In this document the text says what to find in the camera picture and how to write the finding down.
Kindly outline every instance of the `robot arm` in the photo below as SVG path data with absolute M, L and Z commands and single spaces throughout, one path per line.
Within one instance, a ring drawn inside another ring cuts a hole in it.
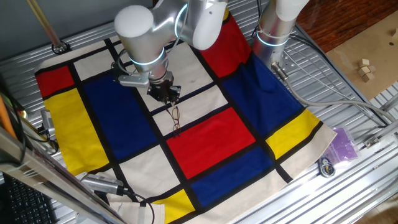
M 160 0 L 149 10 L 143 6 L 122 9 L 114 28 L 140 75 L 120 75 L 124 86 L 147 87 L 158 101 L 175 102 L 179 86 L 167 71 L 164 46 L 181 39 L 199 50 L 216 41 L 221 30 L 226 0 Z
M 253 52 L 269 69 L 282 52 L 300 11 L 309 0 L 270 0 L 261 14 Z

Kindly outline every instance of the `red square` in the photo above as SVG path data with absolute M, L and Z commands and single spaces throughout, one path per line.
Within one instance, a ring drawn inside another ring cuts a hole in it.
M 239 64 L 246 63 L 250 53 L 251 48 L 232 15 L 229 15 L 228 22 L 221 27 L 216 42 L 209 49 L 201 51 L 207 64 L 219 78 L 233 73 Z
M 189 179 L 255 140 L 232 108 L 167 140 L 183 173 Z
M 40 73 L 36 80 L 43 98 L 75 84 L 67 66 Z

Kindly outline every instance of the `yellow rectangle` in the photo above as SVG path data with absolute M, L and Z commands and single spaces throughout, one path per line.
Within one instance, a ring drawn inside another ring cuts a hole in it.
M 164 204 L 165 223 L 170 223 L 178 218 L 183 217 L 184 215 L 190 212 L 195 211 L 184 189 L 171 195 L 168 198 L 165 198 L 163 200 L 158 200 L 154 203 Z
M 307 138 L 320 120 L 309 110 L 304 110 L 291 122 L 276 131 L 266 140 L 278 159 Z
M 76 88 L 44 101 L 50 111 L 63 160 L 73 175 L 109 163 Z

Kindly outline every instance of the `blue square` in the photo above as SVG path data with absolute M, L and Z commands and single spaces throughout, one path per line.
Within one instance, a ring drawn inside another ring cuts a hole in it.
M 256 55 L 223 86 L 261 136 L 303 108 Z
M 156 142 L 130 88 L 114 82 L 112 74 L 85 84 L 84 89 L 117 160 Z
M 200 204 L 206 206 L 254 176 L 265 171 L 272 161 L 259 146 L 192 184 Z

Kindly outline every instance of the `keyboard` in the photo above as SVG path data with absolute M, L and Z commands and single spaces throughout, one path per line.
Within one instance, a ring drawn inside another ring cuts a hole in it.
M 50 207 L 51 198 L 4 175 L 9 204 L 16 224 L 53 224 L 55 217 Z

